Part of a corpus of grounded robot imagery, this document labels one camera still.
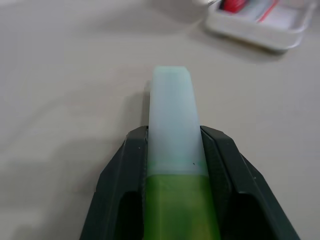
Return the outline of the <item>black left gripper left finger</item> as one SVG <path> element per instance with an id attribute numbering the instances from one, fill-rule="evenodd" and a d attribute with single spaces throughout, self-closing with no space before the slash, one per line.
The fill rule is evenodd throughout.
<path id="1" fill-rule="evenodd" d="M 99 176 L 80 239 L 143 239 L 147 150 L 147 126 L 127 134 Z"/>

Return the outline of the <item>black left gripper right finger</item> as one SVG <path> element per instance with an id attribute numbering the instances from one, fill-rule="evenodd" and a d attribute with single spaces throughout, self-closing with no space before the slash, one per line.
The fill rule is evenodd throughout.
<path id="1" fill-rule="evenodd" d="M 215 214 L 223 240 L 298 240 L 263 175 L 222 131 L 201 126 Z"/>

